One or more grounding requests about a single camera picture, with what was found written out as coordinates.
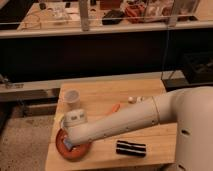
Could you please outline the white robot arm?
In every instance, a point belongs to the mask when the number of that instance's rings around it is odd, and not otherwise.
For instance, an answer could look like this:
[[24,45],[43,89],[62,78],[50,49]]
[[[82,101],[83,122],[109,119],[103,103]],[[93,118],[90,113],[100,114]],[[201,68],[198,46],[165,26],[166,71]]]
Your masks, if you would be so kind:
[[213,171],[213,87],[184,88],[152,96],[93,122],[64,123],[73,145],[177,124],[176,171]]

